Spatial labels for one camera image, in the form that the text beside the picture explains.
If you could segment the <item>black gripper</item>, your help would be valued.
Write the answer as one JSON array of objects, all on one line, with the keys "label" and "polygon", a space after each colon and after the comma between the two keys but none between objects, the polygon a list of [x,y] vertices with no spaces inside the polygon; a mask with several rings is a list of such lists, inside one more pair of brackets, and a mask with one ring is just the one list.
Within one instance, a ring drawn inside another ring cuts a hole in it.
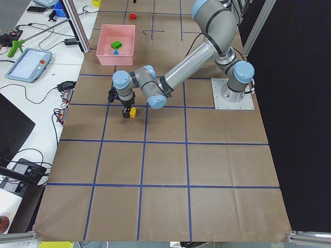
[{"label": "black gripper", "polygon": [[124,118],[130,118],[130,111],[132,105],[135,104],[135,98],[131,98],[129,100],[121,100],[121,104],[124,106],[124,109],[122,110],[122,116]]}]

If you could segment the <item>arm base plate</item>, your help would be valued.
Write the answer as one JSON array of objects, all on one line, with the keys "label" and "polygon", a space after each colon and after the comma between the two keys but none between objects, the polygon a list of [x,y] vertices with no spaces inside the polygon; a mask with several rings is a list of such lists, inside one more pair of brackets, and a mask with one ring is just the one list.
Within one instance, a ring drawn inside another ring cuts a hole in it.
[{"label": "arm base plate", "polygon": [[212,92],[215,110],[254,111],[252,94],[245,91],[234,92],[228,87],[228,79],[212,78]]}]

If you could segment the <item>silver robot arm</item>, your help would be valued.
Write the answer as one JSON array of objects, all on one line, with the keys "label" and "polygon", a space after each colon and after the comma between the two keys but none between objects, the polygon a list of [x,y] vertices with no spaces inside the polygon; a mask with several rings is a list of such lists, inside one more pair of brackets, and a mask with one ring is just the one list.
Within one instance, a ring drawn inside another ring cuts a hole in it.
[{"label": "silver robot arm", "polygon": [[231,103],[243,99],[246,87],[253,80],[254,67],[240,60],[231,46],[237,28],[234,14],[220,1],[196,1],[191,16],[204,35],[203,42],[165,75],[156,77],[151,65],[113,74],[108,102],[120,101],[124,107],[123,117],[130,118],[132,105],[135,104],[135,88],[141,90],[151,108],[160,109],[174,89],[211,58],[228,77],[221,89],[222,98]]}]

